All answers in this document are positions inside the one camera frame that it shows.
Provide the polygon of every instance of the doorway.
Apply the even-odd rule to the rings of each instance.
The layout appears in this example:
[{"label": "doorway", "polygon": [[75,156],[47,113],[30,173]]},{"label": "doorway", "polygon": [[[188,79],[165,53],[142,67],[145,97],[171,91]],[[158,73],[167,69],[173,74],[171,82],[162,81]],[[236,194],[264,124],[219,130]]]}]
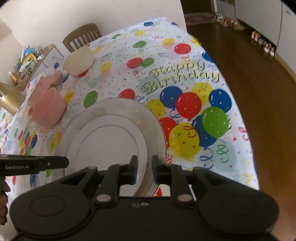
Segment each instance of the doorway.
[{"label": "doorway", "polygon": [[211,12],[211,0],[181,0],[183,13]]}]

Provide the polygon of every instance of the white plate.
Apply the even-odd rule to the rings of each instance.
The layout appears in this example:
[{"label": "white plate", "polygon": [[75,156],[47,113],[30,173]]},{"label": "white plate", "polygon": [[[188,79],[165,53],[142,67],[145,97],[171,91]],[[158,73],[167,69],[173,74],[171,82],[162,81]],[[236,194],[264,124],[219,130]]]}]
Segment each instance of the white plate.
[{"label": "white plate", "polygon": [[[91,121],[107,115],[119,115],[129,119],[141,131],[147,146],[147,169],[140,187],[134,196],[153,196],[157,189],[154,184],[151,160],[153,155],[158,155],[162,163],[166,161],[165,136],[158,119],[143,104],[130,99],[111,98],[93,104],[82,111],[68,126],[63,134],[55,155],[66,156],[78,133]],[[54,179],[64,176],[64,171],[55,169]]]},{"label": "white plate", "polygon": [[133,196],[142,183],[147,167],[147,146],[141,131],[129,119],[105,115],[91,121],[76,135],[66,155],[70,165],[65,175],[89,166],[107,170],[113,164],[129,163],[132,155],[138,157],[136,184],[121,186],[121,196]]}]

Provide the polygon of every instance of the birthday tablecloth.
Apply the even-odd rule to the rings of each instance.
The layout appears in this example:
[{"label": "birthday tablecloth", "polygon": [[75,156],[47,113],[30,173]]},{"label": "birthday tablecloth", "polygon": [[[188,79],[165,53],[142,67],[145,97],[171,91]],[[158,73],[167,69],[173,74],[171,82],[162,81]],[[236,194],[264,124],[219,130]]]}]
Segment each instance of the birthday tablecloth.
[{"label": "birthday tablecloth", "polygon": [[[167,162],[185,170],[202,166],[258,189],[252,147],[225,79],[198,40],[165,18],[152,19],[103,36],[90,44],[95,57],[77,77],[56,63],[31,81],[15,116],[1,109],[2,154],[54,155],[71,121],[85,108],[112,97],[142,103],[159,119]],[[66,109],[43,130],[30,119],[28,98],[41,76],[61,70],[57,86]],[[7,177],[13,198],[53,180],[53,171]]]}]

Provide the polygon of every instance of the wooden chair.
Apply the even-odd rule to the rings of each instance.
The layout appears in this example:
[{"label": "wooden chair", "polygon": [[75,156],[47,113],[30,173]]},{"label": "wooden chair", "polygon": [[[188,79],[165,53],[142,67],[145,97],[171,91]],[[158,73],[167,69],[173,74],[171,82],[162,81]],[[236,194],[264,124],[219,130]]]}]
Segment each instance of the wooden chair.
[{"label": "wooden chair", "polygon": [[98,27],[94,23],[88,23],[69,33],[67,37],[64,38],[63,44],[71,53],[73,53],[75,50],[100,37],[102,37],[102,35],[99,32]]}]

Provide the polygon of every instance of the white bowl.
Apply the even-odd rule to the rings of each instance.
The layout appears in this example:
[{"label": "white bowl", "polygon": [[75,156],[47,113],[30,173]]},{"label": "white bowl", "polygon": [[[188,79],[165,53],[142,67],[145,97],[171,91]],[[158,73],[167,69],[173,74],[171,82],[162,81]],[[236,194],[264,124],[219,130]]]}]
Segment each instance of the white bowl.
[{"label": "white bowl", "polygon": [[64,61],[63,68],[70,75],[77,76],[87,71],[94,62],[94,56],[88,46],[83,46],[80,49],[70,54]]}]

